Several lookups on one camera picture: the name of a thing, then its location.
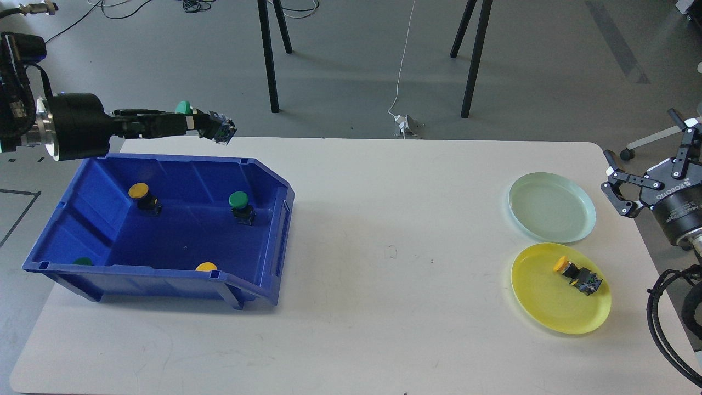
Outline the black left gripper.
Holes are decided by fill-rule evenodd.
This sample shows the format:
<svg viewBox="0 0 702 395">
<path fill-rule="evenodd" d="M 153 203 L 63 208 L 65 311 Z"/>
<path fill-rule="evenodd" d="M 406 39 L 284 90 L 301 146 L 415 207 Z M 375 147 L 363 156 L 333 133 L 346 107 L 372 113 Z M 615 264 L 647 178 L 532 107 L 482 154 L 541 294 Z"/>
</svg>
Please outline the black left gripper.
<svg viewBox="0 0 702 395">
<path fill-rule="evenodd" d="M 153 109 L 118 109 L 105 113 L 93 93 L 63 93 L 46 99 L 52 122 L 52 143 L 46 148 L 56 161 L 102 157 L 110 138 L 164 138 L 212 127 L 206 115 L 186 115 Z"/>
</svg>

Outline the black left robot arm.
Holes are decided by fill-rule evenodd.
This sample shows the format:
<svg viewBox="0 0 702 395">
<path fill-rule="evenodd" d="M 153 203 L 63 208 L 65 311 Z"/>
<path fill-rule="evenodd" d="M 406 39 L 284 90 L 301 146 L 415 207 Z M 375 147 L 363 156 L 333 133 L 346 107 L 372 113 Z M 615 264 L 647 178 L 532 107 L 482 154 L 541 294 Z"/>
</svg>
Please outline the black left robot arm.
<svg viewBox="0 0 702 395">
<path fill-rule="evenodd" d="M 228 144 L 235 125 L 188 101 L 175 111 L 121 109 L 107 113 L 93 93 L 53 93 L 46 42 L 37 35 L 2 32 L 2 152 L 43 146 L 55 161 L 102 157 L 112 138 L 196 136 Z"/>
</svg>

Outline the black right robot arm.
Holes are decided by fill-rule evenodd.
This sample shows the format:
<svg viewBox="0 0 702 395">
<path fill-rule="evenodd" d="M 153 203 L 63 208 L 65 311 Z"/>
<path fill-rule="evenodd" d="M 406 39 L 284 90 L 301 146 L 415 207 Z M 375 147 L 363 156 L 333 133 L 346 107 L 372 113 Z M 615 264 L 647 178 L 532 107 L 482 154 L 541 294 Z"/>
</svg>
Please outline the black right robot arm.
<svg viewBox="0 0 702 395">
<path fill-rule="evenodd" d="M 697 262 L 685 269 L 668 268 L 647 290 L 646 321 L 652 340 L 665 360 L 689 382 L 700 387 L 700 373 L 676 352 L 665 335 L 659 312 L 660 300 L 670 285 L 684 281 L 689 290 L 683 298 L 679 319 L 689 334 L 700 338 L 700 120 L 687 119 L 672 108 L 667 113 L 675 124 L 672 132 L 682 135 L 675 154 L 638 176 L 619 166 L 619 156 L 615 152 L 605 150 L 607 180 L 600 188 L 620 216 L 635 218 L 642 210 L 647 210 L 670 245 L 694 252 Z"/>
</svg>

